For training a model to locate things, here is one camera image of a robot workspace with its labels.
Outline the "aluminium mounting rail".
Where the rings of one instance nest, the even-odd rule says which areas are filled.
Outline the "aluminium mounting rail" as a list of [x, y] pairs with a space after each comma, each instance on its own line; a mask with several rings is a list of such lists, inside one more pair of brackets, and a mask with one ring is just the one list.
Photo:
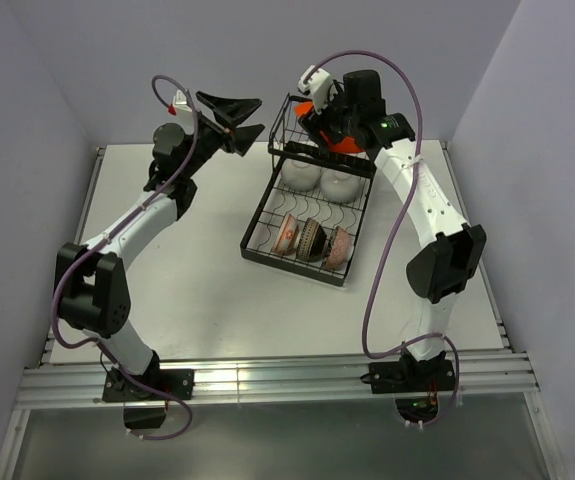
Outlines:
[[[359, 377], [368, 360], [359, 355], [224, 361], [164, 362], [164, 370], [194, 371], [192, 405], [368, 399]], [[528, 355], [508, 350], [460, 356], [465, 395], [532, 393], [539, 390]], [[105, 372], [98, 364], [46, 364], [23, 373], [14, 407], [42, 410], [104, 407]]]

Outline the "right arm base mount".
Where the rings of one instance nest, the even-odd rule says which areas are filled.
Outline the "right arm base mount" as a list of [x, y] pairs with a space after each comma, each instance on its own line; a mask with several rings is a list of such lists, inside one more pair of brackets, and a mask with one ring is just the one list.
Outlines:
[[447, 359], [417, 362], [413, 358], [392, 362], [372, 362], [360, 381], [373, 394], [451, 392], [456, 372]]

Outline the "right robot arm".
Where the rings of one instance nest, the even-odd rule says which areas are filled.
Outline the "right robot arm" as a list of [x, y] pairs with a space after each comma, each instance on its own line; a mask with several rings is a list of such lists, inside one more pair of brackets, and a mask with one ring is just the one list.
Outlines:
[[312, 101], [299, 123], [327, 151], [345, 139], [367, 155], [403, 203], [420, 250], [406, 266], [420, 306], [417, 340], [401, 346], [400, 378], [410, 389], [429, 383], [446, 363], [445, 333], [458, 296], [474, 276], [487, 236], [452, 205], [420, 153], [417, 130], [401, 113], [390, 113], [375, 70], [358, 70], [336, 81], [310, 67], [298, 82]]

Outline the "brown beige bowl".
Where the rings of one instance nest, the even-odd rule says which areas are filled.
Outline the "brown beige bowl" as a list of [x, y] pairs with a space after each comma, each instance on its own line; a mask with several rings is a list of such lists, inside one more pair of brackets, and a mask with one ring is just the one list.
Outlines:
[[296, 259], [303, 262], [317, 261], [324, 256], [327, 248], [327, 235], [321, 225], [308, 218], [300, 231]]

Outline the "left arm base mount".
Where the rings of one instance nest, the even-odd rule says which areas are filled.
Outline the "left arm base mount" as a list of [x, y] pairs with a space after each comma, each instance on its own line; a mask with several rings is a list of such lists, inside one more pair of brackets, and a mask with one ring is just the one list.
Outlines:
[[[132, 382], [119, 369], [106, 372], [102, 393], [103, 403], [120, 403], [123, 407], [123, 424], [129, 434], [146, 440], [162, 441], [184, 434], [192, 424], [193, 412], [187, 401], [192, 398], [195, 371], [192, 369], [163, 369], [152, 378], [135, 378]], [[172, 403], [186, 413], [185, 424], [177, 431], [154, 434], [163, 426]]]

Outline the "black white patterned bowl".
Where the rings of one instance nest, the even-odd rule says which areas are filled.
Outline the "black white patterned bowl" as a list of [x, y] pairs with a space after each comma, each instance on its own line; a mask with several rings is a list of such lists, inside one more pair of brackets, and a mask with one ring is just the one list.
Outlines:
[[329, 251], [323, 262], [326, 270], [337, 270], [347, 263], [353, 255], [353, 243], [350, 234], [337, 226], [329, 238]]

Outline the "orange white patterned bowl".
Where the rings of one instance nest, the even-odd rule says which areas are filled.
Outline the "orange white patterned bowl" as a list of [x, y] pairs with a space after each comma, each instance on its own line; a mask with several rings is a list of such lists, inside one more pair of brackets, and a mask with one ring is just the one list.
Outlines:
[[286, 214], [279, 227], [277, 238], [271, 252], [278, 255], [288, 255], [297, 248], [300, 235], [300, 225], [292, 214]]

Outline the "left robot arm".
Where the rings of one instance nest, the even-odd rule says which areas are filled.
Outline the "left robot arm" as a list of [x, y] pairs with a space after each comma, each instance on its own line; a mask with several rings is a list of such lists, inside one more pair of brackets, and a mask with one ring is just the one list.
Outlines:
[[74, 345], [63, 338], [59, 323], [83, 332], [84, 339], [76, 345], [95, 345], [113, 364], [111, 383], [125, 385], [139, 399], [171, 395], [162, 385], [157, 353], [129, 321], [127, 271], [152, 240], [188, 211], [197, 191], [193, 176], [215, 153], [247, 153], [264, 127], [244, 122], [261, 104], [259, 98], [178, 91], [167, 108], [188, 113], [192, 132], [177, 123], [159, 126], [153, 133], [148, 180], [135, 205], [92, 240], [67, 243], [57, 253], [51, 305], [54, 337], [71, 349]]

